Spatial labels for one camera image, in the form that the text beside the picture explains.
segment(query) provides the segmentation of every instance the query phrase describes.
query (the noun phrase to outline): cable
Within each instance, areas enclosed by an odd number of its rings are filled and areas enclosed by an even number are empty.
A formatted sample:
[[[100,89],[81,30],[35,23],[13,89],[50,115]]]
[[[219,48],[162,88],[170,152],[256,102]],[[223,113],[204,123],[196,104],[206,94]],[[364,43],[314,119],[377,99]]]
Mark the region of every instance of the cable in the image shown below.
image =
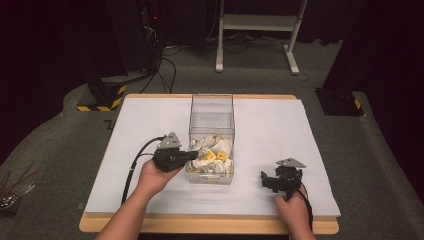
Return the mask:
[[[172,77],[171,87],[169,88],[169,93],[172,93],[172,89],[174,87],[174,82],[175,82],[175,76],[177,75],[177,68],[175,67],[175,64],[171,60],[169,60],[167,58],[162,58],[162,60],[165,60],[165,61],[171,63],[172,67],[174,67],[174,76]]]
[[[125,182],[125,188],[124,188],[124,193],[122,194],[121,205],[124,204],[124,202],[127,200],[128,189],[130,188],[132,175],[134,173],[135,167],[137,166],[138,158],[140,158],[141,156],[144,156],[144,155],[151,155],[151,154],[142,154],[142,153],[147,148],[147,146],[149,146],[152,142],[162,141],[163,139],[165,139],[165,137],[166,136],[157,137],[157,138],[153,138],[152,140],[148,141],[146,144],[144,144],[144,146],[140,149],[138,154],[135,156],[135,159],[134,159],[133,163],[131,164],[131,168],[130,168],[130,171],[128,173],[127,181]]]

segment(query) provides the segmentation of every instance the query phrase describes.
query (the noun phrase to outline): black cable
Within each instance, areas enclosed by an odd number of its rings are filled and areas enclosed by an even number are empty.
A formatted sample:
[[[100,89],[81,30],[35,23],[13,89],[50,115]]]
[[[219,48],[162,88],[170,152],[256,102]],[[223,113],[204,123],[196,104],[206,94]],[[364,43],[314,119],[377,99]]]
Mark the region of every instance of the black cable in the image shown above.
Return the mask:
[[[165,61],[171,63],[172,67],[174,67],[174,76],[172,77],[171,87],[169,88],[169,93],[172,93],[172,89],[174,87],[174,82],[175,82],[175,76],[177,75],[177,68],[175,67],[175,64],[171,60],[169,60],[167,58],[162,58],[162,60],[165,60]]]
[[[135,167],[137,166],[137,160],[138,160],[138,158],[140,158],[141,156],[144,156],[144,155],[148,155],[148,154],[142,154],[142,153],[147,148],[147,146],[149,146],[152,142],[154,142],[154,141],[162,141],[163,139],[165,139],[165,137],[166,136],[153,138],[152,140],[150,140],[146,144],[144,144],[144,146],[138,152],[138,154],[135,157],[133,163],[131,164],[131,168],[130,168],[130,171],[128,173],[127,181],[125,183],[124,193],[122,194],[121,205],[124,204],[124,202],[127,200],[128,189],[130,188],[132,175],[134,173]]]
[[[171,89],[170,89],[170,87],[169,87],[169,85],[168,85],[168,83],[165,81],[165,78],[162,76],[162,74],[160,74],[160,72],[158,71],[158,75],[159,75],[159,77],[160,77],[160,79],[161,79],[161,82],[162,82],[162,86],[163,86],[163,90],[165,90],[165,93],[167,93],[167,88],[168,88],[168,90],[169,91],[171,91]]]

